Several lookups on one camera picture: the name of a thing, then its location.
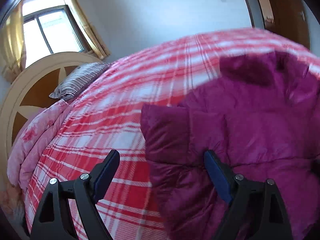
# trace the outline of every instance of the pink floral blanket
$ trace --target pink floral blanket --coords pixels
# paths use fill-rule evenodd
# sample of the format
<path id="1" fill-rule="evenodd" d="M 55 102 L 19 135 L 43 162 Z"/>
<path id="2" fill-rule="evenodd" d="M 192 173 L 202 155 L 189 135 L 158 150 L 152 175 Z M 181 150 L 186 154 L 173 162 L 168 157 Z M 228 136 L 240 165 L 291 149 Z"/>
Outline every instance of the pink floral blanket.
<path id="1" fill-rule="evenodd" d="M 73 107 L 64 100 L 40 113 L 18 138 L 8 160 L 7 175 L 12 185 L 28 188 L 44 149 L 56 136 Z"/>

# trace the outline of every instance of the door frame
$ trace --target door frame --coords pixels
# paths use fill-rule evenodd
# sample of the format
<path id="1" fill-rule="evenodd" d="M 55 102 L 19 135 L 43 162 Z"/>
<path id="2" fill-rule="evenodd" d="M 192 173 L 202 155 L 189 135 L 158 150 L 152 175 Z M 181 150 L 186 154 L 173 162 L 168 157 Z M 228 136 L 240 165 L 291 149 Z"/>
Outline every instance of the door frame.
<path id="1" fill-rule="evenodd" d="M 249 11 L 252 27 L 265 29 L 263 14 L 259 0 L 245 0 L 245 2 Z"/>

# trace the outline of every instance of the magenta puffer jacket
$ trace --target magenta puffer jacket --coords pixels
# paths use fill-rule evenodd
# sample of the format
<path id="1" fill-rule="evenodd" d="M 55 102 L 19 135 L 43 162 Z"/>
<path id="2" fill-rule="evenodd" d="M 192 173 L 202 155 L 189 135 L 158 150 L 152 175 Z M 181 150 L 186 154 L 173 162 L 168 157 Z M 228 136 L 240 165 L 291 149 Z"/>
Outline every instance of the magenta puffer jacket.
<path id="1" fill-rule="evenodd" d="M 320 209 L 320 184 L 310 171 L 320 154 L 320 83 L 284 52 L 222 58 L 220 71 L 178 106 L 143 106 L 146 159 L 165 229 L 171 240 L 214 235 L 227 205 L 204 168 L 211 149 L 235 173 L 273 178 L 294 239 L 303 239 Z"/>

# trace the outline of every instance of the blue gripper pad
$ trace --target blue gripper pad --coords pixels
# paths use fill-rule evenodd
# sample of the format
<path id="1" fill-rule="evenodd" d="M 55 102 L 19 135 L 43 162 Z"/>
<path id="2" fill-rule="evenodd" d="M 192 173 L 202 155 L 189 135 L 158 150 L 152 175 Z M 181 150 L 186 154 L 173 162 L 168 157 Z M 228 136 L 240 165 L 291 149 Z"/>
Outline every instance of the blue gripper pad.
<path id="1" fill-rule="evenodd" d="M 116 150 L 111 150 L 103 163 L 99 164 L 103 165 L 104 167 L 93 185 L 94 194 L 92 198 L 95 203 L 104 198 L 108 187 L 110 186 L 110 183 L 116 174 L 119 164 L 120 154 Z"/>
<path id="2" fill-rule="evenodd" d="M 204 166 L 220 198 L 230 204 L 233 200 L 231 186 L 209 151 L 204 153 Z"/>

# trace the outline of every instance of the metal screw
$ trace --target metal screw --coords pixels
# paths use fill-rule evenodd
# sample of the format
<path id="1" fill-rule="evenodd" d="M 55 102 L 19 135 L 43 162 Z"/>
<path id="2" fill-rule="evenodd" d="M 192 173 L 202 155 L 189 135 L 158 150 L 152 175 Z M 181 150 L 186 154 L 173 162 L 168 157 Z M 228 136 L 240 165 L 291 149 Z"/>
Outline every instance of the metal screw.
<path id="1" fill-rule="evenodd" d="M 52 179 L 50 179 L 50 184 L 56 184 L 57 183 L 57 179 L 56 178 L 52 178 Z"/>
<path id="2" fill-rule="evenodd" d="M 243 180 L 244 179 L 244 176 L 242 174 L 237 174 L 236 175 L 236 179 L 237 180 Z"/>
<path id="3" fill-rule="evenodd" d="M 89 178 L 89 174 L 88 173 L 81 174 L 81 176 L 80 176 L 80 179 L 83 179 L 83 180 L 85 180 L 87 178 Z"/>
<path id="4" fill-rule="evenodd" d="M 269 185 L 274 185 L 275 184 L 275 181 L 273 179 L 267 179 L 267 183 Z"/>

